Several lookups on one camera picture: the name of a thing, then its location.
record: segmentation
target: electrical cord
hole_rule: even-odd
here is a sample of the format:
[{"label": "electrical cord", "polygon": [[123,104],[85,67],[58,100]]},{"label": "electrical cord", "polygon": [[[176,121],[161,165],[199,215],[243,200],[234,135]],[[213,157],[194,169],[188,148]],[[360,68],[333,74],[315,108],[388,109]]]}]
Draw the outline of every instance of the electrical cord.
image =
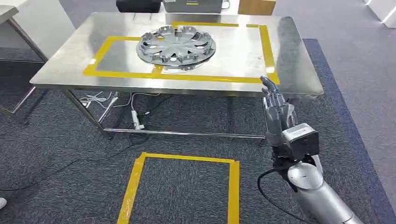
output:
[{"label": "electrical cord", "polygon": [[93,101],[98,103],[101,107],[103,107],[104,109],[106,109],[105,106],[103,106],[103,102],[106,102],[108,99],[110,99],[110,97],[112,96],[113,92],[110,92],[109,96],[107,98],[99,98],[98,96],[100,94],[102,94],[103,91],[100,91],[98,94],[96,94],[95,96],[92,95],[87,95],[86,97],[80,98],[79,100],[83,100],[86,99],[87,101]]},{"label": "electrical cord", "polygon": [[280,167],[280,168],[274,168],[274,169],[271,169],[271,170],[269,170],[269,171],[267,171],[267,172],[261,174],[261,175],[257,178],[257,188],[258,188],[259,192],[261,193],[261,195],[262,195],[267,201],[269,201],[271,204],[273,204],[275,207],[277,207],[279,210],[283,211],[284,213],[286,213],[286,214],[288,214],[289,216],[291,216],[291,217],[297,219],[297,220],[300,221],[300,222],[303,222],[303,223],[306,223],[306,224],[311,224],[311,223],[309,223],[308,221],[304,220],[303,218],[301,218],[301,217],[299,217],[299,216],[297,216],[297,215],[295,215],[295,214],[293,214],[293,213],[290,213],[290,212],[288,212],[287,210],[285,210],[284,208],[282,208],[282,207],[280,207],[279,205],[277,205],[277,204],[276,204],[271,198],[269,198],[269,197],[264,193],[264,191],[261,189],[261,179],[262,179],[264,176],[266,176],[266,175],[268,175],[268,174],[271,174],[271,173],[274,173],[274,172],[277,172],[277,171],[287,170],[287,169],[289,169],[291,166],[292,166],[292,165],[288,165],[288,166],[284,166],[284,167]]},{"label": "electrical cord", "polygon": [[129,93],[129,100],[128,100],[128,103],[126,103],[126,104],[124,104],[124,105],[113,106],[113,108],[128,106],[128,105],[131,103],[131,100],[132,100],[132,93],[130,92],[130,93]]},{"label": "electrical cord", "polygon": [[132,95],[132,98],[131,98],[131,108],[132,108],[133,111],[135,110],[135,109],[134,109],[134,97],[135,97],[135,95],[159,96],[160,93],[158,93],[158,94],[134,93],[134,94]]},{"label": "electrical cord", "polygon": [[147,112],[145,112],[144,114],[142,114],[141,116],[143,117],[148,117],[153,111],[155,111],[162,103],[164,103],[165,101],[169,100],[170,98],[174,97],[174,95],[165,98],[164,100],[162,100],[161,102],[159,102],[156,106],[154,106],[153,108],[147,110]]},{"label": "electrical cord", "polygon": [[69,166],[73,165],[73,164],[76,163],[76,162],[80,162],[80,161],[86,161],[86,162],[100,162],[100,161],[109,160],[109,159],[111,159],[111,158],[113,158],[113,157],[115,157],[115,156],[117,156],[117,155],[120,155],[121,153],[125,152],[127,149],[129,149],[129,148],[131,148],[131,147],[138,146],[138,145],[141,145],[141,144],[145,143],[145,142],[149,139],[149,135],[147,135],[147,136],[145,136],[145,138],[144,138],[142,141],[134,142],[133,135],[142,136],[141,134],[133,134],[133,133],[130,134],[130,135],[129,135],[129,140],[130,140],[131,144],[130,144],[128,147],[123,148],[121,151],[117,152],[116,154],[114,154],[114,155],[112,155],[112,156],[109,156],[109,157],[106,157],[106,158],[103,158],[103,159],[97,159],[97,160],[89,160],[89,159],[78,159],[78,160],[74,160],[74,161],[68,163],[66,166],[64,166],[64,167],[58,169],[57,171],[51,173],[50,175],[46,176],[45,178],[43,178],[43,179],[41,179],[41,180],[39,180],[39,181],[37,181],[37,182],[35,182],[35,183],[33,183],[33,184],[30,184],[30,185],[28,185],[28,186],[26,186],[26,187],[23,187],[23,188],[15,188],[15,189],[0,189],[0,191],[16,191],[16,190],[23,190],[23,189],[31,188],[31,187],[33,187],[33,186],[35,186],[35,185],[38,185],[38,184],[40,184],[41,182],[47,180],[47,179],[50,178],[51,176],[60,173],[61,171],[63,171],[64,169],[68,168]]}]

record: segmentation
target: white cabinet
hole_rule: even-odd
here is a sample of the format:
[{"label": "white cabinet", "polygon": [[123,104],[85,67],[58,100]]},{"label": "white cabinet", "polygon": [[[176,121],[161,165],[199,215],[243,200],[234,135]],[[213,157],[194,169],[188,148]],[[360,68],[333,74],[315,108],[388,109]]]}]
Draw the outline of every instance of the white cabinet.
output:
[{"label": "white cabinet", "polygon": [[382,23],[396,28],[396,0],[364,0]]}]

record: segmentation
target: yellow tape outline on floor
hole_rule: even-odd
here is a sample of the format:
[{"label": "yellow tape outline on floor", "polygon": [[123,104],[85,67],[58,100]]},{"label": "yellow tape outline on floor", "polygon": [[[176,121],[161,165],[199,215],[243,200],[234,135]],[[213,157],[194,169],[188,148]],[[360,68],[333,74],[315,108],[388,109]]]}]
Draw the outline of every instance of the yellow tape outline on floor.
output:
[{"label": "yellow tape outline on floor", "polygon": [[139,158],[135,159],[131,176],[129,177],[128,186],[125,191],[124,200],[122,201],[117,224],[129,223],[129,218],[131,217],[132,208],[133,208],[137,188],[139,185],[141,172],[143,170],[144,161],[147,157],[229,163],[230,170],[229,170],[229,181],[228,181],[227,224],[239,224],[239,161],[235,161],[231,159],[200,157],[200,156],[152,154],[146,152],[143,152],[139,156]]},{"label": "yellow tape outline on floor", "polygon": [[[191,26],[219,26],[219,27],[238,27],[235,23],[211,23],[211,22],[182,22],[174,21],[172,26],[191,25]],[[279,77],[276,71],[275,60],[272,54],[271,43],[269,41],[269,34],[267,26],[247,24],[248,28],[258,28],[262,43],[262,53],[265,62],[265,69],[267,76],[275,84],[279,84]],[[206,76],[206,75],[186,75],[186,74],[163,74],[163,66],[154,66],[151,73],[142,72],[123,72],[123,71],[98,71],[96,70],[98,64],[110,49],[114,41],[139,41],[140,37],[135,36],[108,36],[98,52],[95,54],[92,62],[83,70],[86,76],[97,77],[119,77],[119,78],[153,78],[153,79],[171,79],[171,80],[186,80],[186,81],[207,81],[207,82],[232,82],[232,83],[261,83],[259,77],[225,77],[225,76]]]}]

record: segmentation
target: white desk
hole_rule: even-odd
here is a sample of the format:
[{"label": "white desk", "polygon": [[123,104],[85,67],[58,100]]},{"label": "white desk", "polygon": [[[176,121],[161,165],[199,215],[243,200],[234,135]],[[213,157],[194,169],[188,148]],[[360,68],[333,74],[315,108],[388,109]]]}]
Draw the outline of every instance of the white desk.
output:
[{"label": "white desk", "polygon": [[[75,31],[58,0],[1,0],[0,4],[18,9],[13,20],[47,58],[52,57]],[[0,33],[0,47],[27,48],[8,24],[0,27]]]}]

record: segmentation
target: black cable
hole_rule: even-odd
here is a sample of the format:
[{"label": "black cable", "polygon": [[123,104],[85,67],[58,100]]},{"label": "black cable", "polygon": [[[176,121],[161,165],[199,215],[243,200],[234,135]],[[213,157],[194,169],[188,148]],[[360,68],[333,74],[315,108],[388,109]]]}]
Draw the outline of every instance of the black cable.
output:
[{"label": "black cable", "polygon": [[140,115],[141,118],[145,118],[145,117],[150,116],[154,110],[156,110],[161,104],[163,104],[165,101],[171,99],[172,97],[174,97],[174,95],[172,95],[170,97],[167,97],[167,98],[163,99],[162,101],[160,101],[156,106],[154,106],[151,109],[147,110],[147,112],[149,112],[148,114],[141,114]]},{"label": "black cable", "polygon": [[301,222],[303,222],[303,223],[311,224],[311,223],[309,223],[308,221],[304,220],[303,218],[301,218],[301,217],[299,217],[299,216],[297,216],[297,215],[295,215],[295,214],[293,214],[293,213],[290,213],[290,212],[288,212],[287,210],[285,210],[285,209],[283,209],[282,207],[280,207],[279,205],[277,205],[277,204],[276,204],[271,198],[269,198],[269,197],[264,193],[264,191],[261,189],[261,179],[262,179],[264,176],[266,176],[266,175],[268,175],[268,174],[270,174],[270,173],[274,173],[274,172],[281,171],[281,170],[286,170],[286,169],[289,169],[289,168],[290,168],[290,165],[287,166],[287,167],[274,168],[274,169],[271,169],[271,170],[269,170],[269,171],[267,171],[267,172],[261,174],[261,175],[257,178],[257,188],[258,188],[259,192],[261,193],[261,195],[262,195],[267,201],[269,201],[271,204],[273,204],[275,207],[277,207],[279,210],[283,211],[284,213],[288,214],[289,216],[291,216],[291,217],[293,217],[293,218],[295,218],[295,219],[297,219],[297,220],[299,220],[299,221],[301,221]]},{"label": "black cable", "polygon": [[55,175],[55,174],[61,172],[62,170],[68,168],[69,166],[73,165],[73,164],[76,163],[76,162],[80,162],[80,161],[100,162],[100,161],[104,161],[104,160],[109,160],[109,159],[111,159],[111,158],[113,158],[113,157],[115,157],[115,156],[117,156],[117,155],[120,155],[121,153],[125,152],[125,151],[126,151],[127,149],[129,149],[130,147],[141,145],[141,144],[145,143],[145,142],[149,139],[149,136],[146,136],[146,138],[145,138],[144,140],[142,140],[142,141],[140,141],[140,142],[134,142],[134,141],[133,141],[132,135],[134,135],[134,134],[130,134],[130,136],[129,136],[129,140],[131,141],[131,144],[130,144],[128,147],[125,147],[124,149],[122,149],[121,151],[117,152],[116,154],[114,154],[114,155],[112,155],[112,156],[109,156],[109,157],[106,157],[106,158],[103,158],[103,159],[97,159],[97,160],[78,159],[78,160],[75,160],[75,161],[70,162],[70,163],[67,164],[66,166],[64,166],[64,167],[62,167],[62,168],[60,168],[60,169],[58,169],[57,171],[51,173],[50,175],[46,176],[45,178],[39,180],[39,181],[36,182],[36,183],[30,184],[30,185],[28,185],[28,186],[26,186],[26,187],[23,187],[23,188],[16,188],[16,189],[0,189],[0,191],[16,191],[16,190],[23,190],[23,189],[31,188],[31,187],[33,187],[33,186],[35,186],[35,185],[38,185],[39,183],[41,183],[41,182],[47,180],[47,179],[50,178],[51,176],[53,176],[53,175]]}]

